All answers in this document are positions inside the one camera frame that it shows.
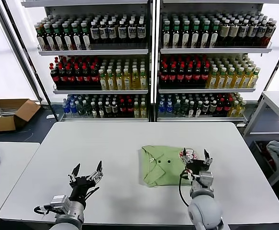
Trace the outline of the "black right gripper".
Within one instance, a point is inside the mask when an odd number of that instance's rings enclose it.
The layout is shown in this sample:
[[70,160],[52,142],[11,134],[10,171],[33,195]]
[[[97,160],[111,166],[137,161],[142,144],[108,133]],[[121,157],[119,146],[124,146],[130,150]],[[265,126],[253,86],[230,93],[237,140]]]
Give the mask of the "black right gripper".
[[193,175],[198,175],[200,171],[208,171],[213,158],[210,157],[206,149],[204,149],[205,160],[193,160],[192,159],[192,149],[184,148],[180,152],[180,159],[183,161],[185,168],[184,171],[187,173],[192,173]]

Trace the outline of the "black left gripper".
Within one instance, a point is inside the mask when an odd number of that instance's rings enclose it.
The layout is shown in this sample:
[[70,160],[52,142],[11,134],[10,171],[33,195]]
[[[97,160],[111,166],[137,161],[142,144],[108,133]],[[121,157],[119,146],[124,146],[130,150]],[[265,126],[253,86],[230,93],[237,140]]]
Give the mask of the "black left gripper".
[[102,161],[99,162],[97,169],[90,176],[78,176],[78,172],[80,169],[80,163],[72,170],[72,172],[68,175],[70,178],[69,185],[72,188],[71,195],[69,197],[70,201],[77,201],[82,205],[86,205],[86,200],[97,190],[94,189],[92,191],[88,191],[90,188],[96,186],[96,184],[103,177],[103,167]]

